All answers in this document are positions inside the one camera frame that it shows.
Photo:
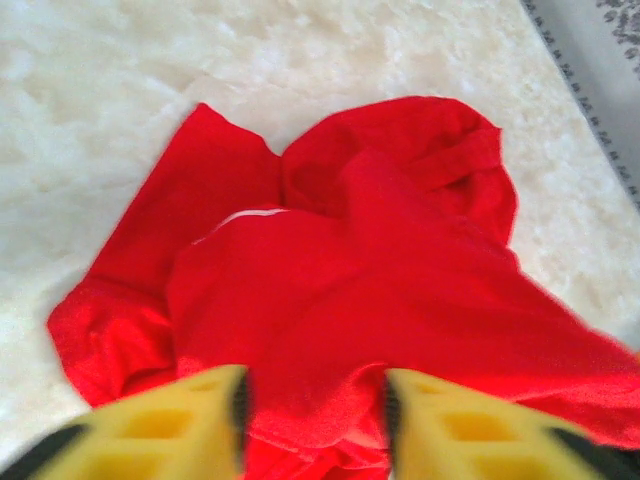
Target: white fluffy rug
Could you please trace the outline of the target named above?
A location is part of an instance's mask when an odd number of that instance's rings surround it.
[[[0,36],[0,463],[86,408],[47,313],[196,101],[278,152],[339,109],[469,103],[504,128],[524,270],[640,340],[640,217],[518,0],[5,0]]]

